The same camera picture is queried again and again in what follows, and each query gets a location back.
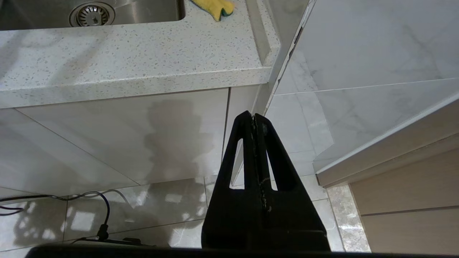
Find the cord plug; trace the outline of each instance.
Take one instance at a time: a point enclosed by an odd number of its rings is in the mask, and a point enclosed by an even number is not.
[[[99,241],[104,241],[108,239],[108,225],[107,224],[102,224],[101,227],[99,228],[99,231],[97,232],[97,236],[99,237]]]

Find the black cable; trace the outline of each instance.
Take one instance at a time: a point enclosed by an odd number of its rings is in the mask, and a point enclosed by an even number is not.
[[[54,199],[61,200],[61,201],[72,201],[80,197],[89,195],[89,194],[97,194],[100,197],[102,197],[102,199],[104,199],[105,204],[107,206],[107,216],[105,217],[104,224],[107,224],[108,217],[110,216],[110,204],[108,203],[107,198],[105,198],[103,194],[96,192],[96,191],[86,192],[84,194],[80,194],[80,195],[77,195],[71,198],[62,198],[62,197],[55,196],[55,195],[31,195],[31,196],[18,196],[18,197],[3,198],[3,199],[0,199],[0,202],[24,200],[24,199],[35,199],[35,198],[54,198]],[[10,208],[10,207],[4,207],[4,206],[0,206],[0,208],[4,210],[16,210],[15,212],[12,212],[12,213],[0,213],[0,216],[9,216],[9,215],[13,215],[13,214],[24,211],[24,208]]]

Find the white quartz countertop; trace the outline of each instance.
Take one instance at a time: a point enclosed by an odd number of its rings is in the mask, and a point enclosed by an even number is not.
[[[185,0],[177,22],[0,31],[0,108],[268,81],[244,0],[215,22]]]

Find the white cabinet door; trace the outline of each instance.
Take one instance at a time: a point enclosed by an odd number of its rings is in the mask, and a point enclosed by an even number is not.
[[[139,184],[216,174],[228,89],[18,109]]]
[[[14,109],[0,109],[0,186],[68,195],[135,182]]]

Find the yellow sponge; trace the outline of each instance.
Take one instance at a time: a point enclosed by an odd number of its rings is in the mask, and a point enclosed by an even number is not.
[[[223,16],[229,16],[233,13],[234,4],[227,0],[191,0],[201,9],[210,13],[212,17],[219,22]]]

